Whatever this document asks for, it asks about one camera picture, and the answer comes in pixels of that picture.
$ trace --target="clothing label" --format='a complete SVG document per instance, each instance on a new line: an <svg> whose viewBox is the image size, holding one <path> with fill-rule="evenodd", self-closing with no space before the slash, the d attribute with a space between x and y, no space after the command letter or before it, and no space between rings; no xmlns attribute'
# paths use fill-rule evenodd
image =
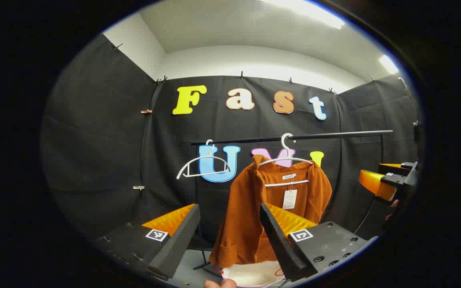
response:
<svg viewBox="0 0 461 288"><path fill-rule="evenodd" d="M284 192L283 209L293 209L295 207L297 191L298 190L286 190L286 192Z"/></svg>
<svg viewBox="0 0 461 288"><path fill-rule="evenodd" d="M285 176L282 176L282 180L295 178L295 176L296 174L285 175Z"/></svg>

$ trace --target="foam letter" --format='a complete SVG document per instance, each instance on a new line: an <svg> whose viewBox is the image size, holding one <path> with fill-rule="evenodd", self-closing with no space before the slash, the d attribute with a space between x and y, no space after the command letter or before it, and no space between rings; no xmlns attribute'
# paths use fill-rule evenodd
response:
<svg viewBox="0 0 461 288"><path fill-rule="evenodd" d="M199 146L199 157L209 155L209 151L211 150L211 147L212 145L200 145ZM211 151L211 156L214 156L216 151L218 151L217 147L215 147ZM231 180L232 178L234 178L234 176L236 175L238 153L239 151L241 151L241 148L239 148L238 146L225 146L223 147L223 151L227 154L226 161L229 164L229 172L225 171L224 173L203 175L202 178L210 182L227 182ZM220 160L216 160L216 161L218 162L218 167L221 167L221 169L218 169L218 171L225 170L223 168L225 167L225 163L223 163ZM216 172L214 170L214 158L199 159L199 171L200 171L200 174Z"/></svg>
<svg viewBox="0 0 461 288"><path fill-rule="evenodd" d="M271 156L269 155L268 149L266 148L254 148L252 149L252 151L250 151L250 153L252 155L263 155L264 157L268 159L272 159ZM296 151L294 149L289 148L289 153L291 153L291 155L289 156L293 157ZM287 155L287 150L282 149L280 150L280 153L277 156L277 158L285 158L289 156ZM279 160L279 161L275 161L275 164L280 165L280 166L285 166L285 167L291 167L291 165L293 165L293 160Z"/></svg>
<svg viewBox="0 0 461 288"><path fill-rule="evenodd" d="M312 151L310 154L311 159L321 167L321 159L325 156L321 151Z"/></svg>
<svg viewBox="0 0 461 288"><path fill-rule="evenodd" d="M172 114L179 115L179 114L189 114L193 112L193 109L190 107L190 102L195 106L198 104L198 100L200 98L200 93L205 94L207 92L207 88L205 85L199 86L188 86L188 87L179 87L177 88L179 92L179 98L177 99L177 106L172 111Z"/></svg>
<svg viewBox="0 0 461 288"><path fill-rule="evenodd" d="M227 105L229 109L237 110L242 108L244 110L250 110L255 106L252 102L252 93L245 88L232 89L227 95L229 95L230 98L227 99L225 105Z"/></svg>
<svg viewBox="0 0 461 288"><path fill-rule="evenodd" d="M275 95L273 96L273 99L275 102L273 103L273 110L275 110L276 113L284 113L284 114L289 114L295 110L295 106L293 104L293 99L295 97L291 92L286 92L286 91L277 91Z"/></svg>
<svg viewBox="0 0 461 288"><path fill-rule="evenodd" d="M321 111L321 107L324 107L325 104L323 102L321 102L320 99L318 97L316 97L316 96L309 99L309 102L311 104L313 104L314 115L316 115L316 117L319 120L325 120L326 119L326 114Z"/></svg>

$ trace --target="hanger hook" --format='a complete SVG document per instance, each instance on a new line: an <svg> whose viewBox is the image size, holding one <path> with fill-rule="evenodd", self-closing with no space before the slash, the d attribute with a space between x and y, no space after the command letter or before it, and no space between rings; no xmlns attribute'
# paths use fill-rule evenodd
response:
<svg viewBox="0 0 461 288"><path fill-rule="evenodd" d="M209 142L212 142L211 139L205 142L206 145L209 145ZM209 155L211 155L211 151L214 150L214 144L212 145L211 149L209 150Z"/></svg>
<svg viewBox="0 0 461 288"><path fill-rule="evenodd" d="M291 134L291 133L285 133L284 135L282 135L282 138L280 138L280 141L281 141L281 143L282 143L282 146L283 146L285 149L287 149L287 155L288 155L288 157L291 157L291 156L289 155L291 150L289 150L289 147L285 144L285 140L286 140L286 137L287 137L287 136L293 136L293 134Z"/></svg>

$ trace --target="person's hand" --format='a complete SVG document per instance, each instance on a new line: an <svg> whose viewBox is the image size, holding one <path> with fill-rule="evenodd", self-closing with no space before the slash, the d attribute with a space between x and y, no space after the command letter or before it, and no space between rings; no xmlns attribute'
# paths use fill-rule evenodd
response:
<svg viewBox="0 0 461 288"><path fill-rule="evenodd" d="M392 204L391 204L391 207L396 207L398 203L399 203L398 199L394 200L394 202L392 202ZM391 216L392 216L392 214L387 215L387 217L385 217L385 221L389 220L389 218Z"/></svg>
<svg viewBox="0 0 461 288"><path fill-rule="evenodd" d="M216 284L216 282L209 280L206 280L204 282L204 288L236 288L238 286L238 284L236 284L236 282L232 279L223 279L220 285Z"/></svg>

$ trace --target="black metal plate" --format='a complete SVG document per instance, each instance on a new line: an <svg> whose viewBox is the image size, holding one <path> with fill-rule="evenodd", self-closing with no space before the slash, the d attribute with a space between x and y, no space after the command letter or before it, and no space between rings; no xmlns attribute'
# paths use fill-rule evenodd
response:
<svg viewBox="0 0 461 288"><path fill-rule="evenodd" d="M378 164L378 173L386 175L387 173L393 173L397 175L407 176L410 169L401 168Z"/></svg>
<svg viewBox="0 0 461 288"><path fill-rule="evenodd" d="M289 234L292 246L299 250L318 273L342 261L366 241L334 222Z"/></svg>
<svg viewBox="0 0 461 288"><path fill-rule="evenodd" d="M389 185L396 186L399 188L403 186L405 179L406 179L405 176L396 175L396 174L392 174L392 175L386 174L384 175L384 177L380 179L380 182L387 183Z"/></svg>
<svg viewBox="0 0 461 288"><path fill-rule="evenodd" d="M126 223L98 238L96 244L119 264L146 275L149 262L169 239L170 236L166 232Z"/></svg>

